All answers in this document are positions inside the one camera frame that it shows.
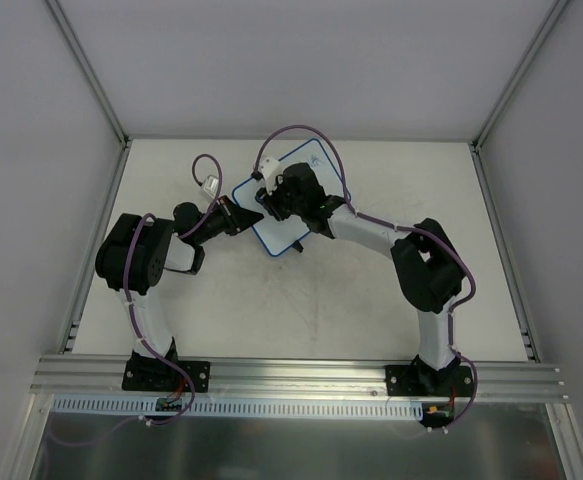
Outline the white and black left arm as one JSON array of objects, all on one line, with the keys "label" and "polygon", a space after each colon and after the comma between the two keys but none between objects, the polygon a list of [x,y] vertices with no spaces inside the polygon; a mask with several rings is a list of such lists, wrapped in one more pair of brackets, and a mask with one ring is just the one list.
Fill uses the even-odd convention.
[{"label": "white and black left arm", "polygon": [[151,359],[145,378],[159,390],[179,381],[175,339],[162,312],[157,285],[163,273],[197,274],[204,262],[203,244],[221,235],[235,236],[264,215],[220,197],[203,213],[191,202],[178,204],[171,219],[123,213],[100,246],[95,262],[126,310],[136,337],[132,358]]}]

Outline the blue-framed whiteboard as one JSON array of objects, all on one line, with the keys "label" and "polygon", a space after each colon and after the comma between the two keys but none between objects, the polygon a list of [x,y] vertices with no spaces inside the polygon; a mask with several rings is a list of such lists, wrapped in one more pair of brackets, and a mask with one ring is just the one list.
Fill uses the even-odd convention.
[{"label": "blue-framed whiteboard", "polygon": [[[307,163],[314,171],[326,194],[342,195],[341,176],[337,161],[332,154],[327,152],[321,140],[312,138],[297,145],[278,161],[280,163],[279,174],[282,174],[290,165]],[[290,216],[282,222],[275,220],[256,200],[257,191],[264,186],[263,181],[249,177],[233,188],[231,196],[236,205],[264,215],[264,219],[256,223],[252,229],[266,252],[271,257],[279,257],[291,249],[296,241],[302,241],[311,232],[298,216]]]}]

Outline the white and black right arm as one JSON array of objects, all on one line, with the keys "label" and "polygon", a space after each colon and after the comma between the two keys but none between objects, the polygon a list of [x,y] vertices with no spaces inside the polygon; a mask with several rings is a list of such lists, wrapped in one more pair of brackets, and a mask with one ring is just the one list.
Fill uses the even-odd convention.
[{"label": "white and black right arm", "polygon": [[348,191],[328,194],[306,163],[261,166],[256,201],[277,221],[296,216],[316,234],[349,241],[392,261],[404,298],[417,310],[419,349],[397,383],[411,393],[441,395],[461,360],[453,349],[452,310],[465,272],[441,225],[430,218],[393,226],[353,209]]}]

